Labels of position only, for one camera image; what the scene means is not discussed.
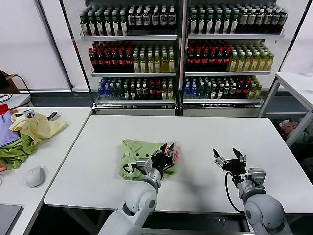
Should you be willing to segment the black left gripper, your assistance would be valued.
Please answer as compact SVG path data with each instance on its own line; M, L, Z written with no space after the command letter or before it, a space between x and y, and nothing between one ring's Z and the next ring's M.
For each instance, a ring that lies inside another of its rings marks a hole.
M156 155L151 157L152 168L157 169L161 174L164 173L164 169L170 169L176 163L177 152L175 150L176 144L173 143L169 147L165 143L156 152Z

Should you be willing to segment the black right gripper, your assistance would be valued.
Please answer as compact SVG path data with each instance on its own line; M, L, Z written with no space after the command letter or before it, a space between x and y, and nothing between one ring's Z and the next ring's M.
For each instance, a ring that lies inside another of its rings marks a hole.
M246 156L243 155L239 150L232 148L237 159L226 160L221 157L216 149L213 149L214 162L218 167L228 171L231 175L245 174L246 170Z

